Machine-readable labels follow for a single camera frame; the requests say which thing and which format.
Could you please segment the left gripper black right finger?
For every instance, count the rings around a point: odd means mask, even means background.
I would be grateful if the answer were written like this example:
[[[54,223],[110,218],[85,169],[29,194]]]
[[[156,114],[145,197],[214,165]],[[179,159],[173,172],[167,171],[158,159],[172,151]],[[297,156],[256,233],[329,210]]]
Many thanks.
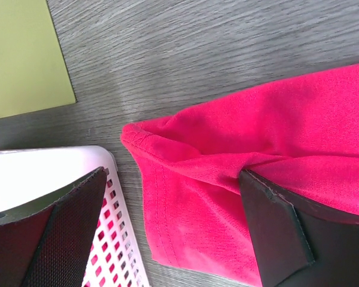
[[[239,185],[263,286],[359,286],[359,215],[250,170]]]

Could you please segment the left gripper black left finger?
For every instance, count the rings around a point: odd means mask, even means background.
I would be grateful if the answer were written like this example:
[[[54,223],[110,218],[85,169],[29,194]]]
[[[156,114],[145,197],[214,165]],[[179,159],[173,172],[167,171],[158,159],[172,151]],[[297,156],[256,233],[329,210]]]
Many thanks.
[[[0,286],[81,286],[107,173],[0,211]]]

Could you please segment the pink red t-shirt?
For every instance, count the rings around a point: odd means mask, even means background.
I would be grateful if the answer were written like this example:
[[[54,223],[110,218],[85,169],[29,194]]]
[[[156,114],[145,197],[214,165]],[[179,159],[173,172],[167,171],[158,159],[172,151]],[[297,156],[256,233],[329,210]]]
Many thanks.
[[[141,171],[153,259],[260,286],[239,172],[359,215],[359,64],[128,124],[121,142]]]

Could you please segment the white plastic laundry basket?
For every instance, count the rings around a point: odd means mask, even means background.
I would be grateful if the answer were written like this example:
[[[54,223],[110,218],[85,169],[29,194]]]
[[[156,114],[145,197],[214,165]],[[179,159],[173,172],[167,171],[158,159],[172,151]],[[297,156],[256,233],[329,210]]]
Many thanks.
[[[0,212],[50,194],[104,167],[117,193],[114,215],[123,257],[121,286],[150,285],[123,196],[114,156],[100,146],[0,151]]]

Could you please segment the red t-shirt in basket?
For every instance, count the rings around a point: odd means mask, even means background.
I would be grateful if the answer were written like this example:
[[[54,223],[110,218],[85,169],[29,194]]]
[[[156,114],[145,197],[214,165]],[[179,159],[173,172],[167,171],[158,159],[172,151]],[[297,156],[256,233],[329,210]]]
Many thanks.
[[[121,286],[120,260],[123,254],[118,239],[118,219],[114,215],[117,210],[114,207],[116,195],[113,180],[107,180],[102,209],[83,281],[84,286]]]

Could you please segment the yellow-green box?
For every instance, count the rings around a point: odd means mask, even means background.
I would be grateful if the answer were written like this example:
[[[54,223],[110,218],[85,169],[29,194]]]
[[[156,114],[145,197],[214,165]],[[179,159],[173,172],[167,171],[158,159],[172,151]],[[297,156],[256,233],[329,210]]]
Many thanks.
[[[47,1],[0,1],[0,118],[75,102]]]

